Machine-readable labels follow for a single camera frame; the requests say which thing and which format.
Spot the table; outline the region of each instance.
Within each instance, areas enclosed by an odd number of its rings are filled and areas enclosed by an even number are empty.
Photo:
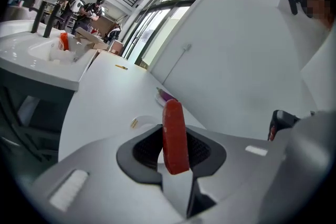
[[[163,108],[154,98],[156,87],[165,89],[145,69],[102,52],[83,75],[72,97],[62,127],[58,160],[90,142],[130,132],[137,136],[150,129],[144,126],[133,130],[130,125],[141,115],[162,118]],[[185,108],[183,111],[187,125],[204,128]]]

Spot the gray surface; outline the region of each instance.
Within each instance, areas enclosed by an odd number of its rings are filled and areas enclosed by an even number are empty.
[[[277,223],[298,211],[328,174],[334,161],[336,113],[317,113],[273,142],[193,130],[223,144],[227,158],[210,177],[198,180],[201,192],[218,201],[188,223]],[[158,186],[138,184],[118,167],[116,151],[129,134],[92,142],[53,166],[34,183],[40,209],[62,223],[177,223],[182,218]],[[247,145],[268,148],[265,157],[245,152]],[[63,214],[48,198],[74,170],[90,176]]]

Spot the red object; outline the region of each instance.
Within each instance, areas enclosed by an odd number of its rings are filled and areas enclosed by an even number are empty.
[[[61,33],[60,38],[63,42],[64,50],[69,50],[68,33]]]
[[[176,175],[189,170],[187,132],[181,103],[168,100],[163,109],[163,158],[167,170]]]

